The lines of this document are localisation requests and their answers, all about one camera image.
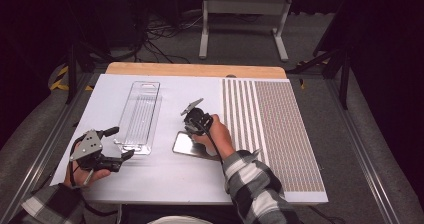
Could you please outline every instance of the clear plastic container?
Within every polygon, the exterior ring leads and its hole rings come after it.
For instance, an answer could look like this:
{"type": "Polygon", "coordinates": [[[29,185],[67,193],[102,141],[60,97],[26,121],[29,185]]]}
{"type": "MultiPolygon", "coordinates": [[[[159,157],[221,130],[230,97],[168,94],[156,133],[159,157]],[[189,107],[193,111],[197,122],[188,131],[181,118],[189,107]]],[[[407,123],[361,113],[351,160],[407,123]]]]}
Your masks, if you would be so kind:
{"type": "Polygon", "coordinates": [[[160,83],[134,82],[119,122],[114,143],[123,152],[148,155],[152,151],[153,136],[160,110],[160,83]]]}

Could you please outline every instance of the gray carpet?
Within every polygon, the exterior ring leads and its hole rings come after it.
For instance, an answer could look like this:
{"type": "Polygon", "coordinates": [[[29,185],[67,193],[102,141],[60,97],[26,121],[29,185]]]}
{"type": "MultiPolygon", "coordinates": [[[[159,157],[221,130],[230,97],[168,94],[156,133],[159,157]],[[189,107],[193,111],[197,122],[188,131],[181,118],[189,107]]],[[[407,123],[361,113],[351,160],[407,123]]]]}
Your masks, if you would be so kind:
{"type": "MultiPolygon", "coordinates": [[[[282,66],[292,69],[297,62],[312,59],[312,51],[322,33],[331,21],[331,15],[290,15],[283,32],[283,41],[289,55],[289,62],[282,63],[276,51],[270,30],[275,18],[260,17],[253,23],[233,17],[217,17],[211,20],[208,58],[197,58],[201,28],[192,28],[173,38],[160,38],[153,41],[164,53],[182,56],[191,63],[236,64],[282,66]]],[[[127,50],[115,50],[114,54],[127,50]]],[[[138,54],[143,61],[155,61],[156,57],[145,49],[138,54]]],[[[159,62],[167,62],[157,56],[159,62]]],[[[170,57],[175,63],[184,63],[183,59],[170,57]]],[[[329,197],[329,203],[317,208],[328,216],[337,216],[346,223],[388,223],[385,222],[368,180],[364,175],[358,157],[354,152],[349,131],[340,115],[337,102],[331,98],[328,81],[317,75],[317,70],[302,75],[289,75],[294,93],[304,119],[311,144],[319,165],[329,197]],[[305,80],[302,89],[299,79],[305,80]]],[[[99,73],[91,78],[95,84],[99,73]]],[[[46,160],[46,166],[40,177],[44,180],[64,154],[66,145],[73,134],[74,127],[81,117],[90,97],[90,91],[84,91],[63,126],[63,132],[55,143],[52,155],[46,160]]],[[[61,111],[65,108],[66,91],[54,90],[16,130],[0,152],[0,216],[3,216],[15,196],[26,173],[32,167],[42,145],[49,138],[61,111]]],[[[352,117],[365,148],[381,177],[386,194],[396,211],[399,222],[424,223],[423,212],[415,193],[409,186],[402,171],[397,166],[384,138],[381,136],[368,106],[352,75],[348,92],[348,114],[352,117]]],[[[114,210],[115,205],[96,204],[103,210],[114,210]]],[[[305,224],[329,223],[308,207],[297,206],[296,210],[305,224]]],[[[87,213],[88,223],[114,223],[115,216],[102,218],[87,213]]]]}

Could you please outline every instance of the checkered flannel shirt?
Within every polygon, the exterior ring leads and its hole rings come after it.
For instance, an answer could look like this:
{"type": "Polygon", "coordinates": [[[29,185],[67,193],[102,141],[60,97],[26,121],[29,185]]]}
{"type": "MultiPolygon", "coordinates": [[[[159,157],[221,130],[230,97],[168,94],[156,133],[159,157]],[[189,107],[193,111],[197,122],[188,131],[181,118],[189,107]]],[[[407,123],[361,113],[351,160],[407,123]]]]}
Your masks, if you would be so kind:
{"type": "MultiPolygon", "coordinates": [[[[225,160],[224,171],[227,193],[244,223],[300,223],[296,212],[279,194],[280,181],[268,166],[256,159],[256,154],[237,151],[225,160]]],[[[84,209],[80,195],[78,190],[62,184],[43,188],[22,204],[29,215],[22,212],[13,220],[79,223],[84,209]]]]}
{"type": "Polygon", "coordinates": [[[281,182],[257,160],[257,153],[237,151],[224,162],[227,193],[244,223],[298,224],[293,207],[280,195],[281,182]]]}
{"type": "Polygon", "coordinates": [[[80,190],[63,184],[45,187],[22,203],[25,212],[19,213],[11,223],[80,223],[84,202],[80,190]]]}

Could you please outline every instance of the metal frame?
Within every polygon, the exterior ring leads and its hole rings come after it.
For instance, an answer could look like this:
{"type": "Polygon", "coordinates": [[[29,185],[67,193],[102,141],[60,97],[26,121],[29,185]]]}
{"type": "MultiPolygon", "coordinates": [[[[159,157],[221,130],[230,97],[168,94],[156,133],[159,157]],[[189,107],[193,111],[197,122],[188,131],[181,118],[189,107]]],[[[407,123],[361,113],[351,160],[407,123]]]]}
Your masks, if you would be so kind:
{"type": "Polygon", "coordinates": [[[390,203],[389,197],[384,190],[383,183],[381,182],[380,176],[374,168],[365,146],[361,140],[361,137],[356,129],[356,126],[347,110],[339,102],[339,93],[337,85],[334,80],[326,80],[327,87],[331,93],[332,99],[337,106],[340,116],[346,128],[349,131],[349,138],[352,143],[353,151],[358,158],[359,164],[364,172],[365,178],[367,179],[368,185],[374,198],[377,202],[378,208],[380,209],[381,215],[384,221],[389,224],[400,224],[400,221],[396,215],[396,212],[390,203]]]}
{"type": "Polygon", "coordinates": [[[36,157],[35,161],[31,165],[31,167],[28,169],[28,172],[25,176],[24,181],[22,182],[21,186],[19,187],[18,191],[16,192],[13,200],[10,202],[9,207],[7,208],[5,214],[3,215],[2,219],[0,220],[0,223],[7,223],[9,220],[16,214],[20,207],[20,201],[22,198],[24,198],[29,192],[31,192],[35,185],[37,184],[41,174],[44,171],[44,168],[47,165],[47,162],[53,153],[54,149],[56,148],[56,145],[58,144],[58,140],[60,136],[63,133],[63,129],[65,128],[66,121],[68,120],[69,116],[72,114],[72,111],[74,110],[76,104],[80,100],[82,93],[85,90],[85,87],[87,86],[88,82],[91,79],[92,74],[90,73],[83,73],[82,77],[78,83],[78,92],[76,93],[73,100],[68,104],[65,105],[65,107],[62,109],[62,112],[60,113],[56,124],[53,127],[53,130],[50,132],[49,136],[47,137],[46,141],[44,142],[38,156],[36,157]]]}
{"type": "Polygon", "coordinates": [[[209,13],[237,13],[237,14],[261,14],[279,15],[280,22],[277,28],[272,29],[278,54],[283,62],[288,61],[286,48],[284,47],[281,34],[292,0],[203,0],[203,30],[200,40],[199,58],[206,59],[209,40],[209,13]]]}

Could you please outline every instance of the table leg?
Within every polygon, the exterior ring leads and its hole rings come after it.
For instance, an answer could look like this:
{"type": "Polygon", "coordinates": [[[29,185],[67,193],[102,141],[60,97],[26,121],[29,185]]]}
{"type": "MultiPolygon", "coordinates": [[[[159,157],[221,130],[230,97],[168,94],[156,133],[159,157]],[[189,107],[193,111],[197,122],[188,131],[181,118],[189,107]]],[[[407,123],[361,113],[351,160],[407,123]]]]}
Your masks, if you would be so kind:
{"type": "Polygon", "coordinates": [[[200,40],[199,58],[206,59],[208,53],[208,39],[209,39],[209,26],[208,26],[208,0],[203,0],[203,30],[202,39],[200,40]]]}
{"type": "Polygon", "coordinates": [[[281,38],[281,34],[283,32],[284,25],[286,24],[287,15],[290,10],[292,0],[286,0],[283,6],[283,10],[281,11],[281,18],[280,18],[280,24],[278,28],[273,28],[273,36],[275,40],[275,44],[277,45],[278,54],[280,54],[280,59],[283,62],[287,62],[289,60],[289,57],[287,55],[286,48],[284,47],[283,39],[281,38]]]}

